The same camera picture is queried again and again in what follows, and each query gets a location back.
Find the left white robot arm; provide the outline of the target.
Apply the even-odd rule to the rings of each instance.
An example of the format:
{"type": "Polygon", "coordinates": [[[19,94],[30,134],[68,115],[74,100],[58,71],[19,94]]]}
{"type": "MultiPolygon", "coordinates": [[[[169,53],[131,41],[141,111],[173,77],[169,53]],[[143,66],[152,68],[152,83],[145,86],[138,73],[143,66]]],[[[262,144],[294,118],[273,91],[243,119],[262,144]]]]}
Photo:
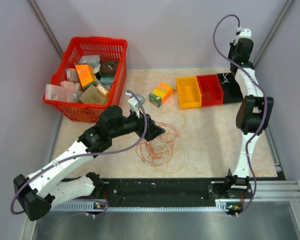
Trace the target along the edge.
{"type": "Polygon", "coordinates": [[[45,216],[53,207],[67,201],[88,197],[106,205],[104,182],[94,172],[65,181],[78,167],[101,155],[110,155],[108,149],[117,137],[135,133],[140,140],[150,142],[165,133],[145,111],[129,116],[117,105],[107,107],[96,125],[87,129],[59,157],[40,170],[27,176],[18,175],[13,180],[15,196],[30,221],[45,216]]]}

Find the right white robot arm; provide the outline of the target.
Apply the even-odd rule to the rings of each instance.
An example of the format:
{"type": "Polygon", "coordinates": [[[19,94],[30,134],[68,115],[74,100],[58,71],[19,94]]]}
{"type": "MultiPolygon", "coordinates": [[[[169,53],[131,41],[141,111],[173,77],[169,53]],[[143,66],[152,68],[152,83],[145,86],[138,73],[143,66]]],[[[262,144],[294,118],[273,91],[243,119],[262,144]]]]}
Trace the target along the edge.
{"type": "Polygon", "coordinates": [[[234,169],[228,170],[223,192],[229,198],[251,191],[249,175],[252,155],[262,131],[268,126],[274,105],[272,97],[266,97],[255,76],[250,62],[254,43],[248,37],[239,37],[230,44],[228,58],[230,71],[238,83],[243,100],[236,115],[235,124],[241,131],[241,146],[234,169]]]}

